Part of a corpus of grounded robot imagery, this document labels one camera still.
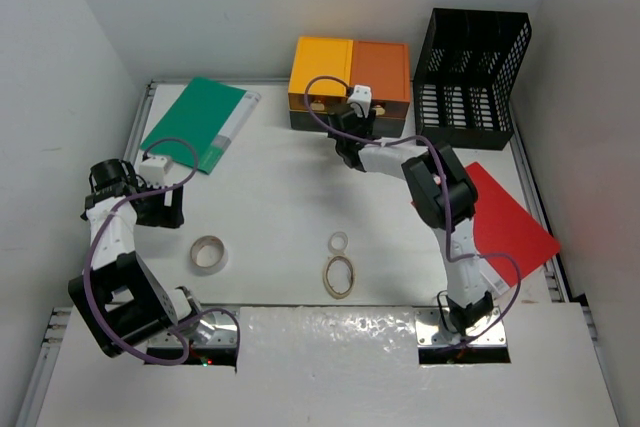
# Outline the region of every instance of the yellow box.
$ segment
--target yellow box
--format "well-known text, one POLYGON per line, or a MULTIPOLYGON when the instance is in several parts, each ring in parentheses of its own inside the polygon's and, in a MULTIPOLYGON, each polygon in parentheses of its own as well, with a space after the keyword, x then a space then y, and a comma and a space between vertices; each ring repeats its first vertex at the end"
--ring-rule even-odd
MULTIPOLYGON (((294 130, 317 130, 304 105, 304 91, 319 75, 333 75, 347 84, 351 77, 353 40, 300 37, 289 80, 289 112, 294 130)), ((346 97, 345 88, 338 82, 320 80, 309 92, 314 111, 323 115, 326 106, 339 103, 346 97)))
MULTIPOLYGON (((333 75, 347 84, 351 77, 353 40, 300 37, 293 61, 290 94, 304 94, 307 84, 319 75, 333 75)), ((337 82, 321 80, 310 91, 315 95, 344 97, 345 89, 337 82)))

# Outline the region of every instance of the red folder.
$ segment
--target red folder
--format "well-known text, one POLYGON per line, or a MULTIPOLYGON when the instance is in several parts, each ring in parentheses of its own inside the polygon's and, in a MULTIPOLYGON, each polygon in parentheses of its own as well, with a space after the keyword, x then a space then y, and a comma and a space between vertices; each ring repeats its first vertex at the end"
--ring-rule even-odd
MULTIPOLYGON (((560 243, 504 190, 480 164, 467 172, 478 189, 473 234, 481 254, 506 252, 518 262, 522 278, 560 252, 560 243)), ((503 258, 487 259, 489 264, 513 287, 517 277, 511 262, 503 258)))

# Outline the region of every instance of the black wire basket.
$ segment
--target black wire basket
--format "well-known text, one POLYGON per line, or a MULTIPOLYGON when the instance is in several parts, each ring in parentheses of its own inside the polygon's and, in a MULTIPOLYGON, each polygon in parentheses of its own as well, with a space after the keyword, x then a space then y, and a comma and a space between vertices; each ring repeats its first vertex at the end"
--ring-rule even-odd
POLYGON ((416 132, 453 147, 502 150, 530 40, 526 13, 434 9, 413 81, 416 132))

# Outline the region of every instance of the wooden box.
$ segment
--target wooden box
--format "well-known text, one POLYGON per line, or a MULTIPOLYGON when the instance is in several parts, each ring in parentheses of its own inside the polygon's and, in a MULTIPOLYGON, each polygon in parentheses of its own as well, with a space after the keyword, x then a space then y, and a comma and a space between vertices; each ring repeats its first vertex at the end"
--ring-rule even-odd
MULTIPOLYGON (((333 75, 350 86, 371 87, 377 117, 374 134, 400 137, 409 109, 409 48, 406 44, 300 37, 289 81, 289 116, 294 130, 321 131, 304 106, 304 91, 311 79, 333 75)), ((337 82, 316 82, 311 106, 327 121, 327 108, 344 102, 346 92, 337 82)))
MULTIPOLYGON (((304 106, 304 91, 314 77, 333 75, 350 85, 353 41, 320 37, 300 37, 289 80, 289 117, 294 130, 320 131, 304 106)), ((321 80, 311 91, 313 110, 327 122, 327 107, 344 102, 345 88, 337 82, 321 80)))
POLYGON ((411 101, 409 46, 354 41, 351 85, 371 87, 378 135, 400 137, 411 101))

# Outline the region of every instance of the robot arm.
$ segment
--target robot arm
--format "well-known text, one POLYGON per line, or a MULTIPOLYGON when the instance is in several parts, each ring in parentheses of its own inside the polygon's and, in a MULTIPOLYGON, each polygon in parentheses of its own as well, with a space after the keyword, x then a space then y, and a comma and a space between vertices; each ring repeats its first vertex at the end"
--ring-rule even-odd
MULTIPOLYGON (((334 106, 329 114, 329 123, 342 132, 374 140, 375 110, 362 105, 362 99, 358 105, 353 103, 355 93, 362 90, 362 86, 355 86, 347 104, 334 106), (364 117, 361 111, 368 112, 368 115, 364 117)), ((451 258, 463 256, 455 262, 449 259, 447 253, 442 181, 437 175, 433 158, 424 148, 404 144, 363 144, 334 134, 329 134, 329 137, 336 140, 336 152, 349 167, 362 172, 391 175, 407 182, 418 215, 433 229, 440 245, 447 276, 448 324, 453 325, 460 335, 465 335, 467 328, 491 313, 493 298, 481 274, 481 261, 476 257, 473 240, 474 204, 478 192, 451 146, 439 144, 436 150, 445 170, 451 206, 451 258)))
MULTIPOLYGON (((163 183, 170 167, 165 157, 143 160, 141 171, 163 183)), ((106 221, 113 206, 124 197, 156 188, 137 176, 129 162, 117 159, 94 165, 89 176, 91 195, 85 199, 82 217, 91 224, 91 240, 106 221)), ((158 195, 125 203, 111 219, 100 238, 92 263, 91 285, 98 308, 116 334, 130 345, 148 340, 195 315, 199 306, 190 302, 190 293, 180 287, 166 292, 135 251, 133 228, 136 224, 177 228, 182 216, 182 187, 173 191, 171 204, 158 195), (131 300, 112 307, 114 295, 128 291, 131 300)), ((89 309, 82 276, 69 282, 69 295, 103 352, 109 357, 122 349, 103 332, 89 309)))

